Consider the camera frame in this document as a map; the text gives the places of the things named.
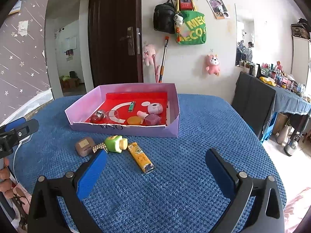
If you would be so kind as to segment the person's left hand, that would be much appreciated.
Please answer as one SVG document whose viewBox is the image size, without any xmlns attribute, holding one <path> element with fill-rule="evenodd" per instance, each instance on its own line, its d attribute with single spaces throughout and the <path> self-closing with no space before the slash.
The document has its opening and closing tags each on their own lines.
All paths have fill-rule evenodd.
<svg viewBox="0 0 311 233">
<path fill-rule="evenodd" d="M 3 158 L 4 160 L 4 168 L 0 171 L 0 178 L 3 180 L 0 183 L 0 191 L 3 193 L 5 198 L 12 199 L 14 197 L 14 192 L 12 190 L 12 181 L 10 180 L 10 170 L 8 169 L 9 160 L 7 158 Z"/>
</svg>

